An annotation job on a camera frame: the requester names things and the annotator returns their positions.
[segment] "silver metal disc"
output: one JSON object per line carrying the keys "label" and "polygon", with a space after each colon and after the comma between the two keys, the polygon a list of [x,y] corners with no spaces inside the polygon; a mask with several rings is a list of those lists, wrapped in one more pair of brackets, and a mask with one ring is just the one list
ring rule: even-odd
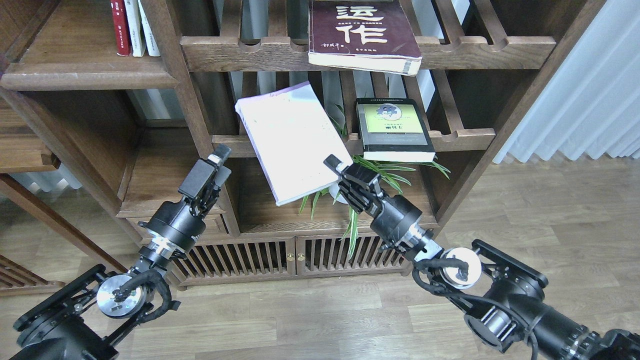
{"label": "silver metal disc", "polygon": [[138,286],[123,302],[116,302],[113,291],[131,279],[129,274],[120,274],[104,281],[98,289],[96,302],[100,310],[110,318],[127,318],[140,310],[147,298],[147,292]]}
{"label": "silver metal disc", "polygon": [[447,259],[460,259],[469,264],[467,280],[462,280],[458,277],[458,268],[444,268],[441,270],[444,280],[454,288],[467,289],[480,280],[480,276],[482,275],[482,263],[480,262],[478,255],[473,250],[466,247],[456,247],[442,254],[442,257]]}

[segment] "book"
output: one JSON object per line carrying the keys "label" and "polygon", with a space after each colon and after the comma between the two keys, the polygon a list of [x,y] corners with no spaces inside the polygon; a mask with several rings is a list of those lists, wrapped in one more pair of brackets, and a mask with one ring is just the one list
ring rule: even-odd
{"label": "book", "polygon": [[147,16],[145,15],[145,9],[142,8],[142,3],[140,2],[140,0],[137,0],[137,2],[140,8],[140,20],[142,21],[142,29],[145,32],[145,39],[147,40],[147,52],[150,56],[160,56],[160,50],[158,49],[154,34],[151,32],[151,26],[149,25],[149,20],[147,20]]}
{"label": "book", "polygon": [[366,160],[433,161],[436,153],[414,100],[361,97],[356,112]]}
{"label": "book", "polygon": [[331,154],[346,165],[349,152],[308,81],[236,102],[277,206],[338,181],[323,161]]}
{"label": "book", "polygon": [[398,0],[309,4],[309,63],[415,76],[421,62]]}
{"label": "book", "polygon": [[124,8],[124,0],[111,0],[111,14],[113,27],[116,33],[117,54],[129,56],[131,44],[129,43],[129,30],[127,29],[127,16]]}
{"label": "book", "polygon": [[138,0],[124,0],[127,13],[127,25],[129,26],[129,40],[131,40],[131,54],[134,57],[142,57],[147,49],[145,37],[142,35],[142,23],[140,21],[140,8]]}

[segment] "green leaf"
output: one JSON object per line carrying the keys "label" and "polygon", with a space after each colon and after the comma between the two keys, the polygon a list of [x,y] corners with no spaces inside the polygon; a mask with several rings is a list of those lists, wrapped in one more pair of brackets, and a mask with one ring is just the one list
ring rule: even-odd
{"label": "green leaf", "polygon": [[300,210],[298,210],[298,214],[302,214],[302,211],[305,209],[305,206],[307,205],[307,200],[309,200],[309,195],[305,195],[302,198],[302,204],[300,204]]}
{"label": "green leaf", "polygon": [[396,189],[398,194],[402,195],[402,189],[400,189],[400,185],[397,183],[397,181],[387,177],[383,177],[382,180],[384,180],[392,188]]}
{"label": "green leaf", "polygon": [[320,199],[320,192],[316,192],[316,196],[314,196],[314,201],[311,203],[311,220],[314,219],[314,213],[316,212],[316,204]]}
{"label": "green leaf", "polygon": [[412,167],[402,167],[398,165],[387,165],[387,164],[382,164],[378,168],[386,171],[415,171],[415,169]]}
{"label": "green leaf", "polygon": [[380,167],[378,164],[374,164],[369,160],[365,160],[363,157],[359,155],[353,156],[353,161],[373,171],[378,171],[378,168]]}
{"label": "green leaf", "polygon": [[397,174],[391,174],[391,173],[389,173],[388,176],[391,177],[394,180],[402,181],[403,183],[408,184],[409,186],[411,186],[411,182],[409,180],[407,180],[405,177],[402,177],[402,176],[397,175]]}
{"label": "green leaf", "polygon": [[424,166],[427,166],[427,167],[435,167],[442,173],[442,175],[444,175],[447,179],[451,180],[451,178],[449,177],[449,174],[451,173],[451,170],[449,170],[448,168],[445,168],[444,166],[438,164],[435,161],[431,162],[431,163],[418,163],[418,164],[419,165],[424,165]]}
{"label": "green leaf", "polygon": [[351,232],[351,213],[349,212],[349,223],[347,224],[347,229],[344,231],[344,234],[342,234],[342,237],[340,238],[339,241],[346,239],[347,234],[349,234],[350,232]]}
{"label": "green leaf", "polygon": [[342,105],[336,103],[334,103],[333,105],[335,105],[335,107],[338,108],[338,110],[340,110],[340,112],[344,115],[344,108],[342,107]]}
{"label": "green leaf", "polygon": [[351,235],[351,237],[349,238],[349,251],[347,251],[347,259],[351,259],[353,257],[354,251],[356,250],[356,241],[358,239],[358,213],[352,208],[349,208],[349,226],[347,227],[347,232],[349,232]]}

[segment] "book spine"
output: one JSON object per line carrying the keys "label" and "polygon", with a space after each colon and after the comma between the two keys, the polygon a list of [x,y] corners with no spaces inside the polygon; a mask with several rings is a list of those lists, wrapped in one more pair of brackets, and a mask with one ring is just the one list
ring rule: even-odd
{"label": "book spine", "polygon": [[142,18],[142,28],[145,30],[145,38],[147,39],[147,51],[151,56],[160,56],[160,50],[156,44],[154,34],[151,32],[151,26],[147,20],[145,9],[142,8],[142,3],[138,0],[138,6],[140,7],[140,17]]}
{"label": "book spine", "polygon": [[111,0],[111,14],[113,15],[113,27],[116,33],[117,53],[120,56],[129,56],[131,54],[131,44],[129,43],[124,0]]}
{"label": "book spine", "polygon": [[145,54],[147,45],[145,37],[142,36],[140,22],[140,8],[138,0],[125,0],[125,10],[127,13],[127,23],[129,25],[129,38],[131,39],[131,54],[137,58]]}

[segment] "spider plant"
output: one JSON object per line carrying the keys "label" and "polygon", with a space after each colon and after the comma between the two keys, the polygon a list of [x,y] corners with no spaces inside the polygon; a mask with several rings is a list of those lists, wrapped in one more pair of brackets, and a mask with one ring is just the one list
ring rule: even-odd
{"label": "spider plant", "polygon": [[[336,108],[338,108],[338,110],[340,110],[340,112],[342,114],[344,114],[344,108],[338,104],[333,104]],[[347,127],[346,124],[344,124],[344,126],[341,126],[333,117],[329,116],[329,119],[331,119],[331,122],[333,123],[333,126],[335,127],[335,130],[338,132],[338,134],[340,134],[340,137],[345,137],[347,136]],[[363,158],[360,155],[354,155],[353,156],[353,162],[360,164],[363,167],[369,168],[377,173],[380,174],[380,178],[386,182],[389,186],[391,186],[393,189],[395,189],[398,194],[402,194],[402,188],[400,187],[400,183],[405,183],[409,186],[411,186],[411,182],[409,180],[407,180],[407,178],[400,176],[398,174],[395,174],[391,171],[394,172],[398,172],[398,171],[416,171],[415,168],[413,167],[409,167],[407,165],[409,165],[410,163],[400,163],[400,162],[389,162],[389,161],[372,161],[372,160],[365,160],[365,158]],[[445,177],[447,177],[447,179],[449,178],[449,174],[451,173],[451,171],[447,168],[445,168],[444,166],[438,164],[437,162],[433,161],[431,163],[411,163],[413,165],[424,165],[424,166],[428,166],[428,167],[435,167],[437,168]],[[311,219],[313,220],[314,218],[314,214],[316,212],[316,205],[318,200],[320,199],[321,196],[326,195],[327,193],[329,193],[329,188],[324,188],[318,192],[315,193],[314,198],[312,200],[311,203]],[[335,204],[335,201],[337,200],[336,196],[333,199],[333,203]],[[309,200],[309,195],[306,195],[302,198],[302,203],[300,204],[300,209],[298,210],[298,213],[302,213],[302,211],[305,209],[305,206],[307,205],[307,202]],[[356,239],[358,238],[358,213],[351,207],[349,207],[349,224],[347,225],[347,229],[344,231],[344,234],[342,234],[342,237],[340,238],[340,241],[344,240],[347,235],[349,236],[349,250],[347,252],[347,259],[351,259],[353,257],[353,253],[355,251],[356,248]]]}

